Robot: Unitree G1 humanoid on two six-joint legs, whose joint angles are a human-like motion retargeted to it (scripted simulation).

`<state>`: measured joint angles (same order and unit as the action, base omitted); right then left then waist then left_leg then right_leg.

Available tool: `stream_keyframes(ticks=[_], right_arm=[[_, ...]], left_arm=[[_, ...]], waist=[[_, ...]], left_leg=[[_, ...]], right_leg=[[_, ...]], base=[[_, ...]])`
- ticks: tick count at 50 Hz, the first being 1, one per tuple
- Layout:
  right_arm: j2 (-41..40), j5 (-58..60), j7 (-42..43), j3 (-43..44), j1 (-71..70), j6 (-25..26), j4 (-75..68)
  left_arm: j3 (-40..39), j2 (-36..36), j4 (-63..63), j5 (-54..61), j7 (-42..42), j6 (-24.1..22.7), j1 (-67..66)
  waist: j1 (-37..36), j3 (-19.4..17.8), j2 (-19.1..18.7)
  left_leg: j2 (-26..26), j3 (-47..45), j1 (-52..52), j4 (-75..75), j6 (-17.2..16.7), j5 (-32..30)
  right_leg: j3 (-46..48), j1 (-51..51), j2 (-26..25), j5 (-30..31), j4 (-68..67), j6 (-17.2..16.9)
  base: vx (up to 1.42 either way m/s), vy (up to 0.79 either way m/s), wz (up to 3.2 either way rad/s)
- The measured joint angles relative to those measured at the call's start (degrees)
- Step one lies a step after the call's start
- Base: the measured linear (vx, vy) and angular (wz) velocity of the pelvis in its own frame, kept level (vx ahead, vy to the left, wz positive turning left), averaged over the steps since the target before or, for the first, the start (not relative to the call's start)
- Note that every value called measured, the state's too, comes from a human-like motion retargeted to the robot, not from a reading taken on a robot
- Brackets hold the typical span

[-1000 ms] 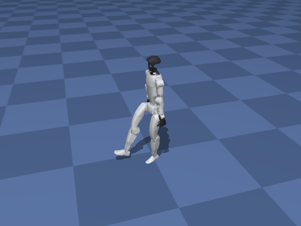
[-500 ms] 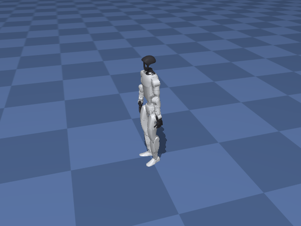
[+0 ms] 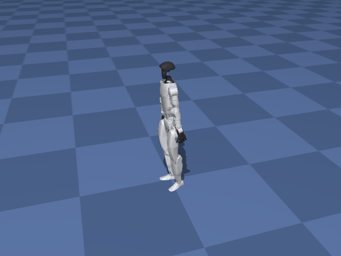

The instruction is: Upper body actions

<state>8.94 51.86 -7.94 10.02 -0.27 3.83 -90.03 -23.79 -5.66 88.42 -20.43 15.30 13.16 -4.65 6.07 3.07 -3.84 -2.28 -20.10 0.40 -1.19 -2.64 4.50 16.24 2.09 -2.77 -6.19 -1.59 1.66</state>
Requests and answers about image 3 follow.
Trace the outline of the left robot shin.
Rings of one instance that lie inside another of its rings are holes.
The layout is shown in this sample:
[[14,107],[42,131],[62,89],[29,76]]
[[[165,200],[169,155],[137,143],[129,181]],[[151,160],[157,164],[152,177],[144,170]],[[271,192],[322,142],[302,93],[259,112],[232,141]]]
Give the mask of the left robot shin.
[[181,183],[181,172],[182,172],[182,157],[178,156],[176,163],[172,160],[172,169],[175,175],[176,183]]

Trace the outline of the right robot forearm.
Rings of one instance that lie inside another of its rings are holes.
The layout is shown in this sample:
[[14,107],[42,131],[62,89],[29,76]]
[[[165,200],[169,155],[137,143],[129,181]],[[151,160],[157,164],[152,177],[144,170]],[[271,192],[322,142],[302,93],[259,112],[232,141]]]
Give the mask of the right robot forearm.
[[161,116],[164,115],[164,117],[166,117],[166,114],[165,114],[165,112],[163,111],[162,104],[160,104],[160,106],[161,106]]

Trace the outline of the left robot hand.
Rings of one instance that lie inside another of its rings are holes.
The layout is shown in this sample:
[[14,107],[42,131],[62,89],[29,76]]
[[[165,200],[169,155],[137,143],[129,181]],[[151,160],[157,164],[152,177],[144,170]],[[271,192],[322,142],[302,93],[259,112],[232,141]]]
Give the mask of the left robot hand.
[[186,136],[185,136],[184,132],[179,134],[178,130],[176,130],[176,131],[177,131],[177,134],[178,134],[178,139],[177,139],[176,142],[178,142],[178,140],[179,140],[179,143],[183,143],[186,140]]

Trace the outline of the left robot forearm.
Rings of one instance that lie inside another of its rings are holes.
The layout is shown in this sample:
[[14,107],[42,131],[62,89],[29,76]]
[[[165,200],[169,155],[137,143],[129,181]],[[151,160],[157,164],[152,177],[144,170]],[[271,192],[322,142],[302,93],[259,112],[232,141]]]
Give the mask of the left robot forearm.
[[181,114],[178,109],[175,110],[174,112],[175,116],[173,117],[174,119],[174,126],[178,130],[179,134],[183,132],[182,125],[181,125]]

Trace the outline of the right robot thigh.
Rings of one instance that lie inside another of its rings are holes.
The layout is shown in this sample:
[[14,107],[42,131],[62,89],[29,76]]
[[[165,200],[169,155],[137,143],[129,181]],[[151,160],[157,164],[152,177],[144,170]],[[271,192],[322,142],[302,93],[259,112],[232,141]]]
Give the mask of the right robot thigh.
[[168,130],[165,128],[164,119],[159,121],[158,135],[162,149],[167,155],[169,155],[167,148]]

